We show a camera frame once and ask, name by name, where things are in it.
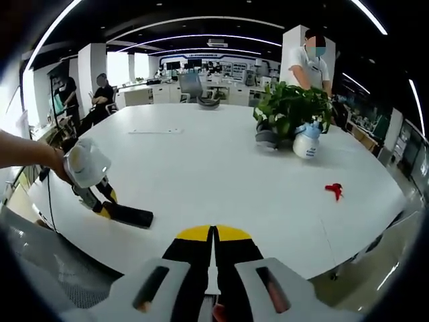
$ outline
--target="green leaves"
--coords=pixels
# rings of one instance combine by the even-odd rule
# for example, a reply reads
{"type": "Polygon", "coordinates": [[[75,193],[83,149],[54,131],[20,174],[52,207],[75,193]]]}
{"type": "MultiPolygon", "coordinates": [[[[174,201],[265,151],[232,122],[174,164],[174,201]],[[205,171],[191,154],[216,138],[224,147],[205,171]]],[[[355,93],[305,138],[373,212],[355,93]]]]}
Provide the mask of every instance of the green leaves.
{"type": "Polygon", "coordinates": [[[272,94],[269,87],[266,87],[265,99],[253,111],[253,117],[257,121],[267,119],[268,125],[276,129],[283,140],[294,138],[295,129],[304,122],[312,122],[314,117],[322,118],[327,130],[330,116],[328,95],[324,91],[315,88],[305,90],[298,86],[288,86],[285,82],[277,84],[272,94]]]}

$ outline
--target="white shirt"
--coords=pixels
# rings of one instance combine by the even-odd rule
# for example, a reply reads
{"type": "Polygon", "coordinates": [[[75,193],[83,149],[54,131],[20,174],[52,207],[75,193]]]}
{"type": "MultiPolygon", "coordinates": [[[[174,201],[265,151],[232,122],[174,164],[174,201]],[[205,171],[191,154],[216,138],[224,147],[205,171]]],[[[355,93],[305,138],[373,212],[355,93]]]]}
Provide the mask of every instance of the white shirt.
{"type": "Polygon", "coordinates": [[[323,89],[322,81],[329,81],[328,66],[320,57],[310,58],[307,55],[305,48],[297,47],[290,51],[288,62],[288,85],[300,86],[300,83],[294,76],[294,73],[289,70],[292,66],[301,66],[304,74],[308,77],[311,86],[318,89],[323,89]]]}

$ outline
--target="hand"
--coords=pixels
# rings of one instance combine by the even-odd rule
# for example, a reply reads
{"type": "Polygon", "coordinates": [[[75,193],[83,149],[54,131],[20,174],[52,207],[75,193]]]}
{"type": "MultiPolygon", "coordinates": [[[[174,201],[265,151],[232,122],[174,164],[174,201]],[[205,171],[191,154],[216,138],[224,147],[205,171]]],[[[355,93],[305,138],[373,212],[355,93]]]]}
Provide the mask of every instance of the hand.
{"type": "Polygon", "coordinates": [[[73,184],[64,169],[64,152],[62,150],[52,148],[52,157],[49,167],[56,173],[58,178],[67,182],[68,184],[73,184]]]}

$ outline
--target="cable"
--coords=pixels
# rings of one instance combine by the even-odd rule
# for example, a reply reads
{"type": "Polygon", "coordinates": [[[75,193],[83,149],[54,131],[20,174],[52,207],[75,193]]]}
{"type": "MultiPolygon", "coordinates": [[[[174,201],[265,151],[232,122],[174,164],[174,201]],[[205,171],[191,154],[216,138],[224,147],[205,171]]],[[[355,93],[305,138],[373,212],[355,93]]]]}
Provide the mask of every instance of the cable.
{"type": "Polygon", "coordinates": [[[57,233],[55,222],[54,222],[54,215],[52,214],[51,186],[50,186],[50,180],[49,180],[49,173],[48,173],[48,196],[49,196],[49,209],[51,211],[51,221],[52,221],[52,225],[54,226],[54,231],[57,233]]]}

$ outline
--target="floor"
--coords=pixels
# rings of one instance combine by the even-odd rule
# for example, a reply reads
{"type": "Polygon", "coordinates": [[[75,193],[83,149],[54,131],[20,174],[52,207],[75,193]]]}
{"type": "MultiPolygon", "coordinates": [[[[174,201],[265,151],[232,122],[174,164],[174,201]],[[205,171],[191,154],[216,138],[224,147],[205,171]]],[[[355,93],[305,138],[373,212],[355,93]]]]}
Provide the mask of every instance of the floor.
{"type": "MultiPolygon", "coordinates": [[[[407,250],[419,230],[424,203],[418,190],[396,166],[388,165],[387,170],[407,197],[406,209],[400,220],[385,231],[374,250],[357,262],[341,265],[337,280],[331,280],[332,272],[310,280],[317,297],[331,307],[361,313],[370,310],[400,270],[407,250]]],[[[27,196],[27,189],[27,181],[21,179],[7,206],[34,222],[38,220],[38,216],[27,196]]]]}

